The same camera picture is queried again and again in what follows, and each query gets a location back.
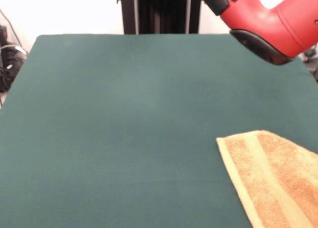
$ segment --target green table surface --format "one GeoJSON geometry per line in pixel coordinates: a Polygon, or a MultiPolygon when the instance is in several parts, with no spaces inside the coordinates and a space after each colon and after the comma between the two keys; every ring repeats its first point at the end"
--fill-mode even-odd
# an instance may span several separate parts
{"type": "Polygon", "coordinates": [[[251,227],[215,138],[318,152],[317,116],[300,60],[228,35],[40,36],[0,111],[0,227],[251,227]]]}

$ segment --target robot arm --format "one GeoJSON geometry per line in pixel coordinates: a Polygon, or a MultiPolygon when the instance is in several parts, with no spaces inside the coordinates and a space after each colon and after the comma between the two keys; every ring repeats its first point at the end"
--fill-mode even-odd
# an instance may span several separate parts
{"type": "Polygon", "coordinates": [[[260,0],[203,0],[230,33],[264,60],[282,65],[318,41],[317,0],[285,0],[273,9],[260,0]]]}

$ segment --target white wall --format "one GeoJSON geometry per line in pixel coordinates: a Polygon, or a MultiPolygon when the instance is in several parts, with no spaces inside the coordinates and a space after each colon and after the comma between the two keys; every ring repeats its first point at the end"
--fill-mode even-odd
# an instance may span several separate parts
{"type": "MultiPolygon", "coordinates": [[[[271,8],[282,0],[261,1],[271,8]]],[[[0,0],[0,8],[26,50],[41,34],[123,33],[121,4],[116,0],[0,0]]],[[[200,33],[227,32],[224,23],[202,3],[200,33]]]]}

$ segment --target orange towel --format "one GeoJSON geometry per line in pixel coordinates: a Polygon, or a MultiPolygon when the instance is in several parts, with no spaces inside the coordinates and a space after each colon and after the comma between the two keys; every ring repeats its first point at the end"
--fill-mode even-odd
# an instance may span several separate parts
{"type": "Polygon", "coordinates": [[[268,131],[217,138],[255,228],[318,228],[318,155],[268,131]]]}

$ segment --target table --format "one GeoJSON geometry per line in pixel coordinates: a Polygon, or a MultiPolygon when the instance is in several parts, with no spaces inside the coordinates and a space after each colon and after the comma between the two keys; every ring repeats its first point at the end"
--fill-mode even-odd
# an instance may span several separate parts
{"type": "Polygon", "coordinates": [[[229,35],[40,36],[0,111],[0,227],[251,227],[215,138],[318,152],[318,88],[229,35]]]}

